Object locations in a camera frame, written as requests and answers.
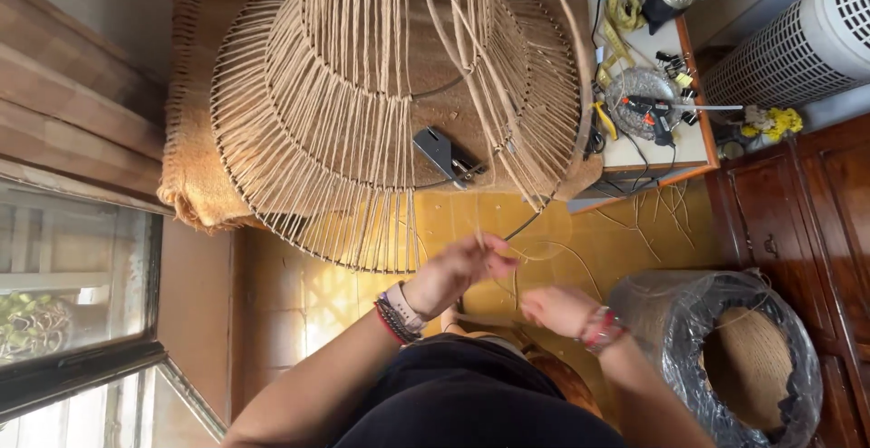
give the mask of hand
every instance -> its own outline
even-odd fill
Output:
[[[517,260],[496,253],[508,247],[504,239],[487,233],[480,241],[477,236],[468,236],[453,242],[402,287],[408,305],[426,321],[436,318],[474,283],[508,276]]]
[[[601,304],[582,290],[562,287],[534,289],[523,294],[520,308],[526,319],[560,336],[578,338]]]

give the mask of cabinet handle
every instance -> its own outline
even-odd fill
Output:
[[[764,250],[779,259],[779,252],[776,249],[776,241],[773,241],[773,234],[767,235],[767,241],[764,242]]]

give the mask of plastic bag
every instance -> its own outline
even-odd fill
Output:
[[[819,424],[819,358],[794,310],[760,279],[730,271],[650,270],[621,279],[608,304],[719,447],[803,448]],[[763,314],[782,333],[792,370],[778,402],[782,426],[746,426],[708,388],[700,365],[705,337],[727,309]]]

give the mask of black shirt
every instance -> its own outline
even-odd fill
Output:
[[[439,334],[398,354],[335,445],[623,446],[623,441],[505,348]]]

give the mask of forearm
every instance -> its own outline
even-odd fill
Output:
[[[373,309],[279,376],[245,407],[223,448],[320,441],[353,408],[398,353],[398,342]]]
[[[633,338],[626,335],[607,347],[599,360],[619,409],[619,429],[629,445],[714,448]]]

